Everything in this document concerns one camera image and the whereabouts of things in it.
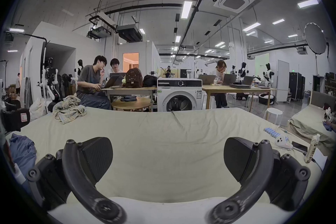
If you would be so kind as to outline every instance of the bed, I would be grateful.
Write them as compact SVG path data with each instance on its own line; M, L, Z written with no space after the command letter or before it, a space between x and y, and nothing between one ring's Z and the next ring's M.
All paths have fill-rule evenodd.
M318 148L325 156L331 156L335 148L336 133L327 131L323 126L325 103L329 104L332 112L336 97L320 92L312 92L310 104L292 116L287 122L287 130L306 142L310 143L313 135L320 134Z
M35 142L37 161L55 155L67 139L81 142L108 137L113 162L97 183L106 197L125 197L151 202L195 201L208 197L229 197L240 188L224 164L223 149L228 137L240 136L260 142L270 139L280 154L290 153L301 164L303 154L275 147L263 131L278 126L240 108L179 112L137 113L87 108L87 115L62 125L52 114L22 128ZM289 134L291 141L308 145ZM313 162L306 198L321 175ZM266 193L259 199L269 202ZM70 194L67 203L77 202Z

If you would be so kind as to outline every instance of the washing machine door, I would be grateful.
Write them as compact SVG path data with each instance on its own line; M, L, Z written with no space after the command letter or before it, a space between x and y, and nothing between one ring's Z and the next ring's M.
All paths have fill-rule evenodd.
M186 111L196 109L196 100L189 92L176 91L169 94L162 104L163 111Z

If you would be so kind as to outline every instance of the label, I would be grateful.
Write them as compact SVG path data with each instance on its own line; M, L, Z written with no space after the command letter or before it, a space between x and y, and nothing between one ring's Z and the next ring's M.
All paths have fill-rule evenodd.
M26 122L27 120L27 113L21 113L21 122Z

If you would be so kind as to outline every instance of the wooden table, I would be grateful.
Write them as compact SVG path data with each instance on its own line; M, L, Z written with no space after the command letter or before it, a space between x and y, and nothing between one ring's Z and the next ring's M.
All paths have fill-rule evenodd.
M143 111L143 108L148 107L149 111L150 112L152 111L150 109L152 105L151 101L149 98L145 98L145 97L137 97L136 101L131 101L131 102L122 102L121 100L117 100L117 101L112 102L111 105L116 110L123 109L126 111L130 111L130 110L135 110L135 109L141 109Z
M107 89L101 89L106 91L107 98L111 101L110 96L124 96L124 95L149 95L150 96L150 109L153 110L153 91L156 91L157 87L120 87L112 86Z
M251 87L250 89L238 89L235 87L231 86L217 86L217 85L203 85L202 90L207 93L207 105L205 109L210 108L210 97L211 93L229 93L229 92L234 92L234 93L250 93L252 92L252 98L251 98L251 104L250 104L250 110L251 112L252 109L252 101L253 101L253 96L255 93L264 93L268 92L268 102L267 102L267 108L270 107L270 99L271 99L271 91L276 91L277 89L261 89L259 87Z

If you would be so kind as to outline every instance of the headboard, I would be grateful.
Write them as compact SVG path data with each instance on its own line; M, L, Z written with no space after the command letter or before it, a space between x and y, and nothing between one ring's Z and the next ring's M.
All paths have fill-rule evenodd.
M325 103L330 105L331 112L334 112L336 97L330 96L325 93L312 91L310 97L310 104L316 105L318 107L323 107Z

